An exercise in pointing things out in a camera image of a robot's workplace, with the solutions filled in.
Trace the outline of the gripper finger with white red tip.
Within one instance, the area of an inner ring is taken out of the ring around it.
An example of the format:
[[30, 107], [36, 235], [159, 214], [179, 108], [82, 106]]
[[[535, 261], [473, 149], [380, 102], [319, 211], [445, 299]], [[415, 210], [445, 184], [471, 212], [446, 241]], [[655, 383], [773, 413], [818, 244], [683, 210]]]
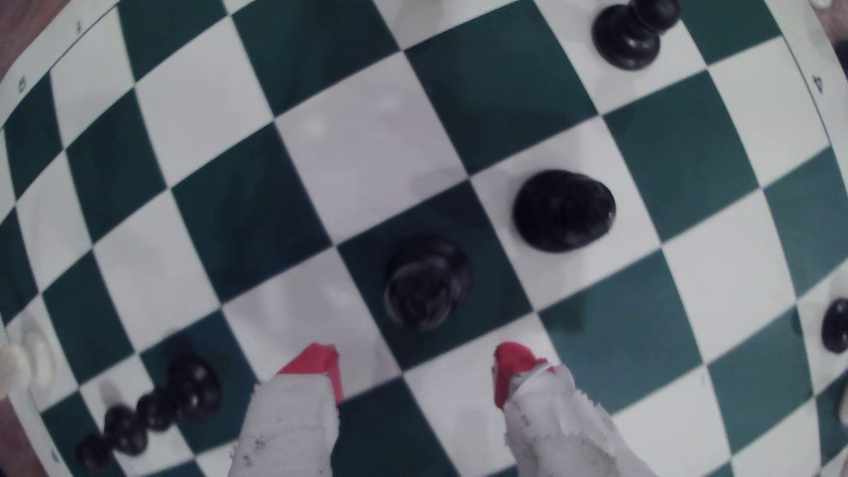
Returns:
[[332, 476], [344, 399], [339, 353], [309, 344], [254, 389], [229, 476]]
[[493, 386], [519, 476], [655, 476], [567, 365], [503, 342], [493, 353]]

